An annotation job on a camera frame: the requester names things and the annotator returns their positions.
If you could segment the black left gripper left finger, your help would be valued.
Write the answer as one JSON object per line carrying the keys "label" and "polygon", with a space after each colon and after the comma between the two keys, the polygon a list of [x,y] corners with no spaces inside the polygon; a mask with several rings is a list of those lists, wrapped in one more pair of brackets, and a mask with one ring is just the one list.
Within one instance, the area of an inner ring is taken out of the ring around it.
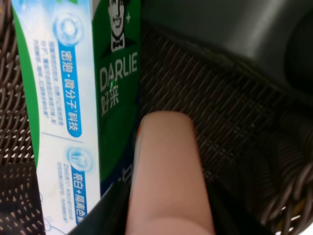
{"label": "black left gripper left finger", "polygon": [[123,235],[131,184],[115,182],[70,235]]}

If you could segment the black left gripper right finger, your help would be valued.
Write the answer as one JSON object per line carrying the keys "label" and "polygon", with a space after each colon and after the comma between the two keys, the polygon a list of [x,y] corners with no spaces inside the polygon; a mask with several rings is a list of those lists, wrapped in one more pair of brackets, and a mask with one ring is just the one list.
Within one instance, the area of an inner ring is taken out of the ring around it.
{"label": "black left gripper right finger", "polygon": [[270,235],[223,186],[207,187],[217,235]]}

